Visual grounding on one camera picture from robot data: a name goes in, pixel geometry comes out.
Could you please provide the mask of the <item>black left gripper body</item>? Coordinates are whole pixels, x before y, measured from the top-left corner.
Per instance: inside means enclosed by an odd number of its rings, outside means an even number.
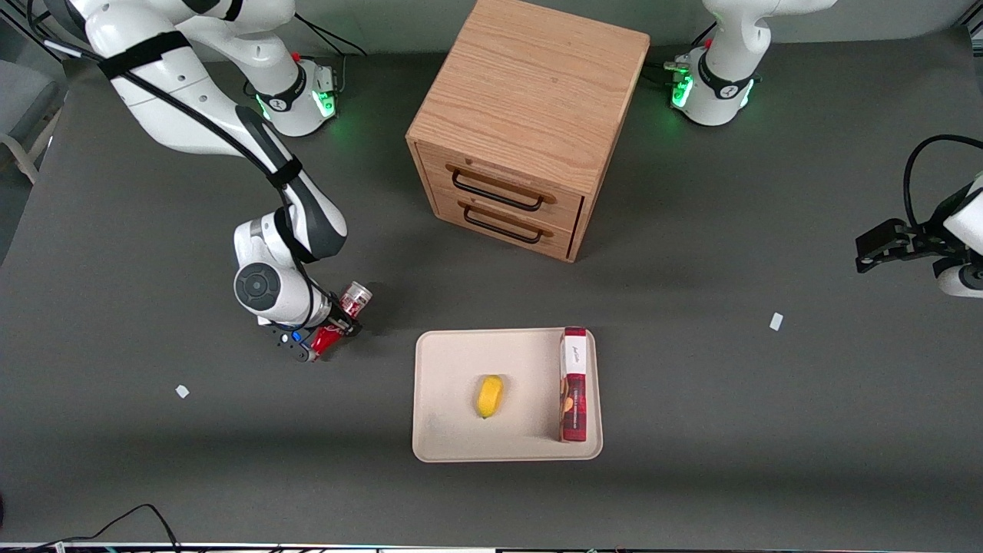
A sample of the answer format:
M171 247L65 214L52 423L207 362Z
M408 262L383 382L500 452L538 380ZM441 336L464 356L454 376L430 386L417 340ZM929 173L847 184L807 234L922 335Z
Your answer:
M907 256L956 256L956 238L945 227L948 217L931 217L919 223L914 217L907 220L909 245Z

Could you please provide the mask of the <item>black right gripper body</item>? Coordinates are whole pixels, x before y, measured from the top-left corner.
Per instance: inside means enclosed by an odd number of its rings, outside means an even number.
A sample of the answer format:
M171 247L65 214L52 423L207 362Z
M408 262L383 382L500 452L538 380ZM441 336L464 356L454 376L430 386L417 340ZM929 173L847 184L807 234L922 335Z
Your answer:
M320 326L328 326L337 323L343 314L334 313L333 305L330 303L330 293L315 293L312 300L312 312L306 319L306 328L315 329Z

